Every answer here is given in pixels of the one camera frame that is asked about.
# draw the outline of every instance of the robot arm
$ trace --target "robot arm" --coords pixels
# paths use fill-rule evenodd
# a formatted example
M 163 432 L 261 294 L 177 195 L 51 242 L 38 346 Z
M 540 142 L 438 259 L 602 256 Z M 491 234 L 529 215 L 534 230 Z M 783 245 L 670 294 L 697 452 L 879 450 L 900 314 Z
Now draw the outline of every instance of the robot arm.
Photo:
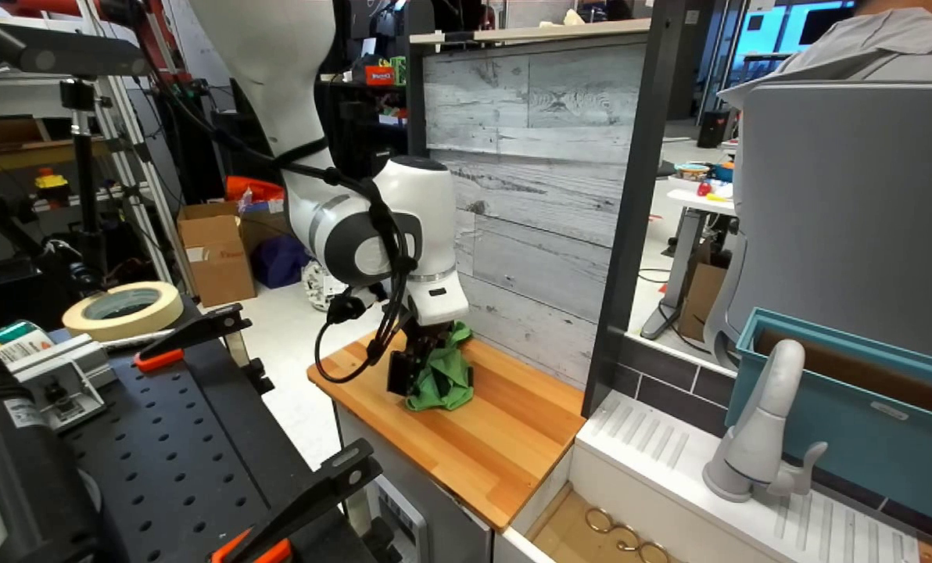
M 336 40 L 333 0 L 192 0 L 192 7 L 246 93 L 273 154 L 320 142 L 314 85 Z M 315 149 L 304 165 L 333 169 L 333 155 Z M 366 195 L 302 172 L 284 172 L 284 186 L 291 227 L 336 277 L 366 289 L 390 274 Z M 406 277 L 406 308 L 416 321 L 464 319 L 451 176 L 423 160 L 390 160 L 374 186 L 416 259 Z

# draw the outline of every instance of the whitewashed wood wall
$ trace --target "whitewashed wood wall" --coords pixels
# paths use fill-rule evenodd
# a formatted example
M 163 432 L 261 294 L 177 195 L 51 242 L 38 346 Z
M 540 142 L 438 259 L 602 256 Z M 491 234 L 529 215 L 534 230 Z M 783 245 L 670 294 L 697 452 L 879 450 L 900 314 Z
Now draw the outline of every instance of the whitewashed wood wall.
M 456 176 L 472 329 L 586 389 L 643 35 L 427 59 L 430 149 Z

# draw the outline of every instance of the black stand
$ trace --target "black stand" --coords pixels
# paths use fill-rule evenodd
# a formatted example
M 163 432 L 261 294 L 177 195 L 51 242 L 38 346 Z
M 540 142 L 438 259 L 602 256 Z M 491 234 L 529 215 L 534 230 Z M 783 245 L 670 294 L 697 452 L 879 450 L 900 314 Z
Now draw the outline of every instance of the black stand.
M 79 165 L 79 195 L 83 195 L 83 252 L 86 272 L 75 274 L 83 294 L 99 290 L 104 286 L 104 238 L 97 222 L 97 186 L 94 186 L 94 154 L 90 154 L 90 113 L 94 113 L 94 85 L 86 79 L 60 81 L 60 101 L 73 108 L 73 154 Z

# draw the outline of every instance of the tape roll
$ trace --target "tape roll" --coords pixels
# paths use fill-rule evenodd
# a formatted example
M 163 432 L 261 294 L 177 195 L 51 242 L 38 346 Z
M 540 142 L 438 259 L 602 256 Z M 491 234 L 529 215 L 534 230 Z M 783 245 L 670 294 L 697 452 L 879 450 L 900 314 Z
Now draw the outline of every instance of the tape roll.
M 68 331 L 90 342 L 135 337 L 160 331 L 184 314 L 181 294 L 167 280 L 135 280 L 86 298 L 62 314 Z

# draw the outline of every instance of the grey pegboard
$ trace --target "grey pegboard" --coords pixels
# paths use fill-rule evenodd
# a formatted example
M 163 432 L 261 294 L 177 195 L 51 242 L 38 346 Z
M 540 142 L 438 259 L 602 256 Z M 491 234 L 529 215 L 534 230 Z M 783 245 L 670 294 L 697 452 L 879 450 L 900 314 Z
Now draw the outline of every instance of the grey pegboard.
M 109 410 L 67 444 L 97 479 L 129 559 L 206 559 L 269 512 L 188 370 L 118 370 L 104 397 Z

